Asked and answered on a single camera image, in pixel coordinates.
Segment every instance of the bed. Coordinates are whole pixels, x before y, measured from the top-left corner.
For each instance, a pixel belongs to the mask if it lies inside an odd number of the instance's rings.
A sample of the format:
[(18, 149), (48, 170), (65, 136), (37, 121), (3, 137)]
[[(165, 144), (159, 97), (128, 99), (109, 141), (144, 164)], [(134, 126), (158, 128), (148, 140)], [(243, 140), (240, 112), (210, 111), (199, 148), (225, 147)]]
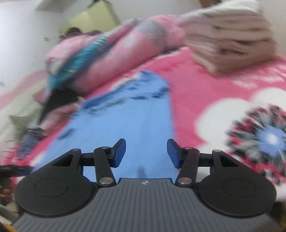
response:
[[(210, 153), (213, 149), (230, 152), (227, 145), (229, 135), (226, 132), (231, 130), (234, 120), (242, 120), (250, 109), (277, 105), (286, 110), (286, 60), (283, 57), (277, 56), (268, 63), (215, 79), (192, 60), (191, 53), (189, 48), (182, 47), (155, 57), (102, 85), (89, 98), (133, 79), (140, 70), (152, 71), (170, 84), (174, 139), (181, 147), (194, 147), (202, 153)], [(47, 157), (45, 152), (61, 130), (40, 141), (29, 156), (16, 164), (35, 166), (41, 161), (41, 165), (44, 165), (53, 159)], [(13, 156), (15, 153), (10, 153), (4, 164), (9, 164)], [(256, 171), (261, 168), (269, 171), (273, 169), (271, 166), (258, 167), (246, 159), (236, 158)], [(199, 168), (197, 181), (208, 174), (208, 168)], [(279, 184), (269, 176), (277, 189), (277, 201), (286, 201), (286, 178), (282, 175), (277, 178)]]

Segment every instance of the pink bed sheet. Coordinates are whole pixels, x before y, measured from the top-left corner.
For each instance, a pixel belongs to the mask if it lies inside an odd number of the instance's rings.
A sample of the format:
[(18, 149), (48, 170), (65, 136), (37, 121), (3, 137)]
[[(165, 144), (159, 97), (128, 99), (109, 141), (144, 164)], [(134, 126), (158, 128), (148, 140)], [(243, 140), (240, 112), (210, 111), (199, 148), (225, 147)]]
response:
[[(223, 142), (225, 129), (229, 128), (228, 124), (232, 120), (241, 119), (247, 107), (255, 105), (255, 101), (272, 101), (275, 97), (271, 97), (271, 91), (274, 91), (274, 95), (283, 96), (286, 93), (286, 60), (282, 57), (277, 56), (274, 61), (215, 79), (205, 68), (192, 60), (191, 53), (189, 48), (184, 47), (151, 59), (104, 84), (89, 97), (108, 91), (115, 82), (130, 77), (139, 70), (155, 72), (170, 83), (175, 140), (181, 147), (195, 147), (201, 152), (211, 152), (212, 149), (227, 149)], [(231, 110), (238, 111), (233, 118)], [(60, 130), (39, 142), (31, 155), (16, 164), (33, 163), (39, 154), (48, 148)], [(286, 179), (282, 178), (281, 182), (286, 183)]]

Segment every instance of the yellow object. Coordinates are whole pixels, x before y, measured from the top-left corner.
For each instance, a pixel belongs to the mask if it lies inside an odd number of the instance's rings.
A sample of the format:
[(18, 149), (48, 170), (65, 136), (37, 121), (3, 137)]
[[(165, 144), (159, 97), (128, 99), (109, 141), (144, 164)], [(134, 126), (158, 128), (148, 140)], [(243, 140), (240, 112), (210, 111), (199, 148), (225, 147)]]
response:
[(9, 231), (9, 232), (17, 232), (12, 226), (10, 225), (7, 225), (7, 224), (4, 224), (4, 226), (6, 227), (6, 229)]
[(65, 34), (70, 27), (77, 27), (83, 33), (93, 30), (106, 32), (119, 24), (120, 21), (114, 13), (111, 4), (105, 0), (100, 0), (92, 7), (73, 17), (66, 26), (61, 28), (60, 33)]

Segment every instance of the pink blanket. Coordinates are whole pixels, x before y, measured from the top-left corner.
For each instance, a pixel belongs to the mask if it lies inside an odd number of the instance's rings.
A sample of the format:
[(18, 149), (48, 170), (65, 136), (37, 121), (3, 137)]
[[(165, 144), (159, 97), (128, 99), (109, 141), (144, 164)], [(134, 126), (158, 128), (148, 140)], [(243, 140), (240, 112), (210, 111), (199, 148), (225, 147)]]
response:
[[(142, 69), (155, 72), (170, 82), (175, 139), (180, 146), (195, 147), (203, 153), (213, 149), (229, 151), (226, 131), (232, 127), (233, 120), (245, 117), (245, 112), (253, 106), (273, 104), (286, 109), (284, 58), (277, 57), (270, 63), (242, 70), (227, 78), (214, 79), (191, 59), (188, 48), (156, 57), (108, 82), (91, 96), (107, 91), (114, 81)], [(56, 135), (39, 142), (32, 154), (18, 164), (33, 164)], [(198, 180), (207, 172), (199, 169)], [(279, 178), (282, 184), (276, 185), (277, 200), (286, 201), (286, 179)]]

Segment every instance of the metal screw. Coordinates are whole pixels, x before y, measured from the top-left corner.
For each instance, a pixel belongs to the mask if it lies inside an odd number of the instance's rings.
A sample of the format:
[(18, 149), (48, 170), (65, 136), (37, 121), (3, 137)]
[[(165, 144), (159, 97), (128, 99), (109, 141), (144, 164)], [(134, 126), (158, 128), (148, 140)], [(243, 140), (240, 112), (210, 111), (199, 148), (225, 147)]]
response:
[(101, 183), (102, 185), (110, 185), (113, 183), (113, 179), (110, 178), (110, 177), (102, 177), (100, 180), (99, 180), (99, 183)]
[(192, 183), (192, 180), (191, 178), (188, 178), (188, 177), (181, 177), (178, 179), (178, 182), (181, 184), (181, 185), (189, 185)]

